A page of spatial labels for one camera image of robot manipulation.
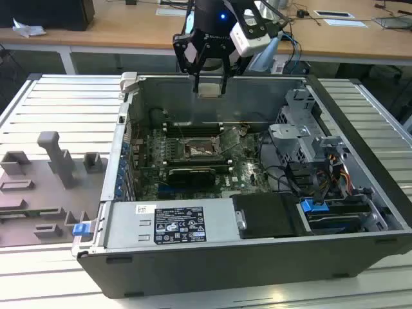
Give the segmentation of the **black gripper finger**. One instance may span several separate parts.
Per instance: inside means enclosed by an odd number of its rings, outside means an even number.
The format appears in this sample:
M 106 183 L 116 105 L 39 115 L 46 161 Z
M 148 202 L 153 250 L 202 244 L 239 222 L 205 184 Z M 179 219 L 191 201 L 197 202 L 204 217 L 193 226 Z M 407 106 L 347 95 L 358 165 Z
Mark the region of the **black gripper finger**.
M 198 93 L 200 71 L 208 56 L 208 42 L 204 37 L 205 33 L 203 32 L 173 35 L 173 48 L 181 71 L 194 76 L 194 86 L 192 89 L 194 93 Z M 192 62 L 185 55 L 185 51 L 190 44 L 193 45 L 196 52 Z
M 231 77 L 242 75 L 248 66 L 248 57 L 242 57 L 237 50 L 222 55 L 223 75 L 220 82 L 221 94 L 226 93 L 227 82 Z

